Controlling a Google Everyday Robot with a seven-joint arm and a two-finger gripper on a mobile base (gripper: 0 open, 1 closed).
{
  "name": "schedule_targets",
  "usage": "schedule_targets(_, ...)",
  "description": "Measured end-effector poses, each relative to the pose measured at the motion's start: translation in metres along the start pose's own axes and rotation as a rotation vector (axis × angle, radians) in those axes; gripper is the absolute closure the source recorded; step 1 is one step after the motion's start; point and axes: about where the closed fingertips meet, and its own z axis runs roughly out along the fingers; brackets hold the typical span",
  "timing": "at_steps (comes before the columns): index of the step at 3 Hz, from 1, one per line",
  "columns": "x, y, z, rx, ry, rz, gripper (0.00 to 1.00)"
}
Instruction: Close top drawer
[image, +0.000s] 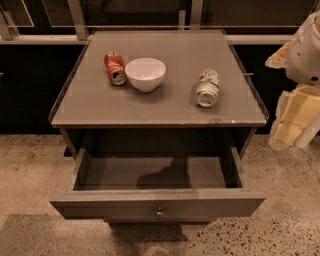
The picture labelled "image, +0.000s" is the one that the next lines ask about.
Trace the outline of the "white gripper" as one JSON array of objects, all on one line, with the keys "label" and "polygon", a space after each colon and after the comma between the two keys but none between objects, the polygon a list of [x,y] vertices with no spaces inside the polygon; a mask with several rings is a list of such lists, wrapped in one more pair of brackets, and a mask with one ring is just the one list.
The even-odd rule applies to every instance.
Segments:
[{"label": "white gripper", "polygon": [[283,123],[272,124],[269,146],[284,150],[294,144],[308,124],[320,113],[320,89],[302,85],[287,94]]}]

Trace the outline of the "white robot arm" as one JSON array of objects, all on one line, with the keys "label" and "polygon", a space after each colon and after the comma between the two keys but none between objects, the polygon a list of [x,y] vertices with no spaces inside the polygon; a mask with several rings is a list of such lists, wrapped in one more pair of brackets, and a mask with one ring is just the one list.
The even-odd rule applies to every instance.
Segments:
[{"label": "white robot arm", "polygon": [[306,148],[320,130],[320,11],[309,15],[265,65],[284,68],[297,83],[292,92],[283,91],[279,97],[269,145],[274,150]]}]

